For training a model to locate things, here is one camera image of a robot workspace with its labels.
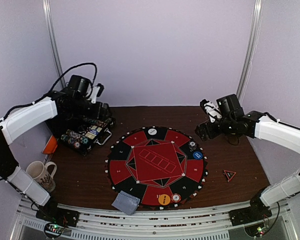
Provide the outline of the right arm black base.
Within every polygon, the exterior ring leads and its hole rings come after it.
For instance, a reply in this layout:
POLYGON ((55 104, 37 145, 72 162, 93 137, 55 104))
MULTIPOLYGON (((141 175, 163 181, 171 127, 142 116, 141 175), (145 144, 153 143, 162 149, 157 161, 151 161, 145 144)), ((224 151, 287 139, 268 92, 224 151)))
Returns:
POLYGON ((264 217, 271 217, 272 212, 269 207, 264 205, 251 205, 240 209, 231 210, 229 212, 229 218, 233 226, 239 226, 244 224, 253 223, 263 220, 264 217))

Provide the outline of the black white poker chip stack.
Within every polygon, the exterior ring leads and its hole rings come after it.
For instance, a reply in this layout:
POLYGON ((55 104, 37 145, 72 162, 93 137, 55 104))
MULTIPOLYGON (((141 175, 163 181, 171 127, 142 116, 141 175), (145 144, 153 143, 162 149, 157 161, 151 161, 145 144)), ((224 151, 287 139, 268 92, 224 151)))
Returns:
POLYGON ((190 148, 191 150, 194 150, 194 149, 197 148, 197 144, 196 144, 194 141, 190 141, 190 142, 188 143, 188 146, 189 146, 189 148, 190 148))

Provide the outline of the red white poker chip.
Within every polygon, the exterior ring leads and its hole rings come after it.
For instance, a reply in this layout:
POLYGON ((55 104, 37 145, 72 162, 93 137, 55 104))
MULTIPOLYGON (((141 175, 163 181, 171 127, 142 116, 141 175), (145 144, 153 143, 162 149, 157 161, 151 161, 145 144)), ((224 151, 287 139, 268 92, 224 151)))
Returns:
POLYGON ((174 193, 172 196, 171 196, 171 200, 175 203, 178 203, 180 200, 181 200, 181 196, 178 194, 178 193, 174 193))

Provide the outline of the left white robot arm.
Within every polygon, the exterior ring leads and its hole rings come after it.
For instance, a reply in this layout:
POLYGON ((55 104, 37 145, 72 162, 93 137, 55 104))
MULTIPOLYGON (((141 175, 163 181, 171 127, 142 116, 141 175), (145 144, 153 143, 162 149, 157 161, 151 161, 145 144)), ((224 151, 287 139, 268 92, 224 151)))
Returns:
POLYGON ((49 202, 50 193, 20 167, 10 146, 36 126, 64 114, 90 116, 93 119, 104 117, 109 110, 104 103, 97 101, 103 90, 101 83, 95 85, 85 77, 72 75, 64 89, 56 91, 51 88, 41 98, 14 106, 0 118, 0 178, 43 206, 41 211, 51 222, 62 218, 61 209, 49 202))

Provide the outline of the white dealer button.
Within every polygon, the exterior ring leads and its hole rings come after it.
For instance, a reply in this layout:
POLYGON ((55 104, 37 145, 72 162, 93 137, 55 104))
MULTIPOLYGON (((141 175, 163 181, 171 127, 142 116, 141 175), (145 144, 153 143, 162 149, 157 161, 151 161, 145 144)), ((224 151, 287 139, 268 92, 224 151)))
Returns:
POLYGON ((148 134, 151 135, 151 136, 154 136, 158 133, 157 129, 156 128, 150 128, 148 130, 148 134))

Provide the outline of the red black triangular token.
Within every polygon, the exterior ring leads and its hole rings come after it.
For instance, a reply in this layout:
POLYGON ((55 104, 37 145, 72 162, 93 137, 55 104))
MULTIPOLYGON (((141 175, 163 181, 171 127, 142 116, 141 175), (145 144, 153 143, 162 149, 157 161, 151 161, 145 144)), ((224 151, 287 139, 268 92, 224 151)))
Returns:
POLYGON ((223 174, 225 175, 227 182, 229 183, 237 173, 235 171, 230 171, 230 170, 224 169, 223 174))

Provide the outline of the grey playing card deck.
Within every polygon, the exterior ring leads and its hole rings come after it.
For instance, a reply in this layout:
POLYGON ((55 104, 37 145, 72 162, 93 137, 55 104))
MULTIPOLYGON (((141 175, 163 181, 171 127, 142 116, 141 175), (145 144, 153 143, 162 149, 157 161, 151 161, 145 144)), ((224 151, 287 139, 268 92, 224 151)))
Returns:
POLYGON ((126 215, 132 215, 137 210, 140 201, 138 197, 121 190, 111 205, 126 215))

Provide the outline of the black poker chip case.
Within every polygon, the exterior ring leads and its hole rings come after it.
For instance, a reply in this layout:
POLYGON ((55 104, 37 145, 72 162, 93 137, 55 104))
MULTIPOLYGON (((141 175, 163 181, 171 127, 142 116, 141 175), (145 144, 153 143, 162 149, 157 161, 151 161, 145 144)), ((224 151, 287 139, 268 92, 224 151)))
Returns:
POLYGON ((57 116, 45 121, 53 136, 66 147, 86 156, 94 146, 103 146, 113 135, 116 125, 112 117, 106 121, 85 122, 80 120, 80 106, 87 100, 59 99, 57 116))

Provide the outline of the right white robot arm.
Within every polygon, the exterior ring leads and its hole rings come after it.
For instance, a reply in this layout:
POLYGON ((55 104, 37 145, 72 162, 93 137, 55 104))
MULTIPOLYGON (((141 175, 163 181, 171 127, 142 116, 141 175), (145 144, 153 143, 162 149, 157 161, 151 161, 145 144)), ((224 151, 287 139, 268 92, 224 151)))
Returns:
POLYGON ((249 220, 258 220, 266 207, 300 193, 300 127, 285 123, 269 112, 252 110, 246 113, 236 94, 220 97, 216 102, 203 99, 199 106, 208 117, 195 128, 202 141, 220 135, 245 136, 253 143, 259 142, 267 151, 274 147, 281 157, 287 153, 297 158, 298 166, 289 167, 282 179, 261 190, 251 200, 251 206, 246 210, 249 220))

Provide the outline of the orange big blind button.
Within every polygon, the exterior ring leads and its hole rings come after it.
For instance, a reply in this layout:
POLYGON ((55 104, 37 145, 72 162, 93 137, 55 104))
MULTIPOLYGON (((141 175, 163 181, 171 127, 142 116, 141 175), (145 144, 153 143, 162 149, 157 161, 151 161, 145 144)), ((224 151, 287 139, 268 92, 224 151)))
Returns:
POLYGON ((161 206, 167 206, 171 202, 171 197, 168 194, 160 194, 158 196, 158 203, 161 206))

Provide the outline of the blue small blind button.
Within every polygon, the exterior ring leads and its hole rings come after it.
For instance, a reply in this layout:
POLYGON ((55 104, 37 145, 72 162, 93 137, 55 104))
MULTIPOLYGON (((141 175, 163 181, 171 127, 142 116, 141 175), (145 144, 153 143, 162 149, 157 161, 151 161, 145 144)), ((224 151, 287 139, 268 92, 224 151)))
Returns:
POLYGON ((200 151, 195 151, 195 152, 193 152, 192 156, 193 156, 193 158, 196 159, 196 160, 200 160, 200 159, 203 158, 203 154, 202 154, 202 152, 200 152, 200 151))

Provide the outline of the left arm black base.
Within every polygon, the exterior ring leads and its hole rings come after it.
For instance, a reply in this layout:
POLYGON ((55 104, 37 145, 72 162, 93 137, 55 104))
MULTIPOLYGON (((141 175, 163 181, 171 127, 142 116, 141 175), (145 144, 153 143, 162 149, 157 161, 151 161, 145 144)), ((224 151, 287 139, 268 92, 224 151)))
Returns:
POLYGON ((76 210, 65 209, 57 206, 40 206, 36 218, 52 222, 64 227, 76 227, 80 213, 76 210))

